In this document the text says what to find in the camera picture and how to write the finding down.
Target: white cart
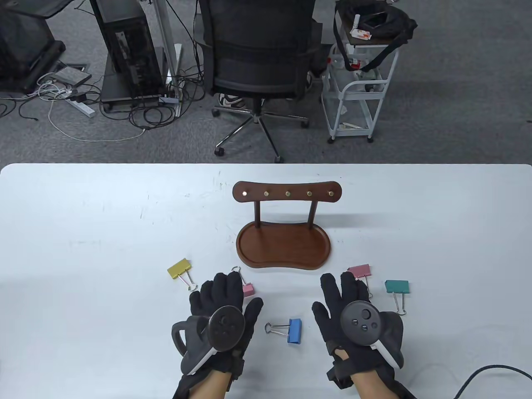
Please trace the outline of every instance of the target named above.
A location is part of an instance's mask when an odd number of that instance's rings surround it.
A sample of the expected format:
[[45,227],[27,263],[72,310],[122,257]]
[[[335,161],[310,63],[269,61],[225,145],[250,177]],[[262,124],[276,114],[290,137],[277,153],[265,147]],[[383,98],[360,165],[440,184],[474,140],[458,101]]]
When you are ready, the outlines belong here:
[[[354,50],[352,46],[347,46],[347,49],[351,48],[348,56],[361,61],[364,66],[386,46],[387,44],[363,44],[356,45]],[[357,72],[345,69],[344,59],[336,44],[332,46],[330,62],[322,76],[323,92],[320,99],[327,118],[330,144],[338,136],[368,136],[368,142],[373,142],[373,130],[398,57],[397,49],[375,69],[375,80],[360,80]]]

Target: teal binder clip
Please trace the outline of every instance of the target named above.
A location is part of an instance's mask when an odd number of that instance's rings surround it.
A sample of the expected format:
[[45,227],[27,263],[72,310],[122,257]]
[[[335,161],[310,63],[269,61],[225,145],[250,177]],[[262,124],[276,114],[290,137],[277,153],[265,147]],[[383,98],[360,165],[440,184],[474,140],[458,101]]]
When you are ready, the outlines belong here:
[[[384,282],[384,285],[386,286],[387,293],[394,294],[395,306],[397,306],[397,314],[399,316],[404,316],[406,314],[406,310],[404,309],[404,294],[410,293],[410,287],[408,284],[408,280],[386,280]],[[396,294],[402,295],[403,313],[401,313],[399,310],[399,302],[397,301]]]

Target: black strap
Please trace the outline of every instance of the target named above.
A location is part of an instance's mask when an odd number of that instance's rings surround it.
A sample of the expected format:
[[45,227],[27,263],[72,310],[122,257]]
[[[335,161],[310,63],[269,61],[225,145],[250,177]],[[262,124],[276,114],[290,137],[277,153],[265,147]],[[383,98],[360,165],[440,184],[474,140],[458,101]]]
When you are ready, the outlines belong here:
[[[340,33],[338,32],[338,27],[336,26],[336,13],[338,12],[338,2],[335,5],[334,11],[335,17],[333,19],[332,31],[336,38],[336,47],[344,58],[345,69],[347,69],[348,71],[356,71],[357,69],[353,68],[349,62],[347,52],[345,51],[344,44],[342,43],[342,38],[340,38]],[[405,30],[403,30],[399,35],[397,35],[396,38],[384,50],[382,50],[380,54],[377,55],[368,65],[360,68],[360,70],[362,72],[368,72],[378,67],[389,54],[391,54],[397,48],[401,47],[403,44],[408,43],[408,40],[412,38],[414,29],[417,28],[417,26],[418,24],[413,19],[409,19],[409,26]]]

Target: power strip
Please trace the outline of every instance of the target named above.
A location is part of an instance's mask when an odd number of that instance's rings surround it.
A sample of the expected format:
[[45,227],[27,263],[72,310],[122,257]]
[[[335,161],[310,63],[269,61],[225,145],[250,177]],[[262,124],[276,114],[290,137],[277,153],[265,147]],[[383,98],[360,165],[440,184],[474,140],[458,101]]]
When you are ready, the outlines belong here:
[[78,103],[77,101],[72,101],[68,99],[66,99],[65,101],[72,105],[74,108],[76,108],[79,112],[83,113],[86,117],[92,118],[94,115],[96,115],[96,111],[94,111],[91,107],[85,105],[84,103]]

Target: shoe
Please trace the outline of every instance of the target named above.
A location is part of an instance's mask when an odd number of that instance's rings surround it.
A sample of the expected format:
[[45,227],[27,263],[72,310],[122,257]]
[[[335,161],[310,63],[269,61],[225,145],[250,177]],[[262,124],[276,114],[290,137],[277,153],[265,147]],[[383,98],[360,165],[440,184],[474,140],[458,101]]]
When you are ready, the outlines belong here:
[[218,103],[222,107],[240,109],[246,106],[246,102],[242,97],[230,96],[228,94],[219,94]]

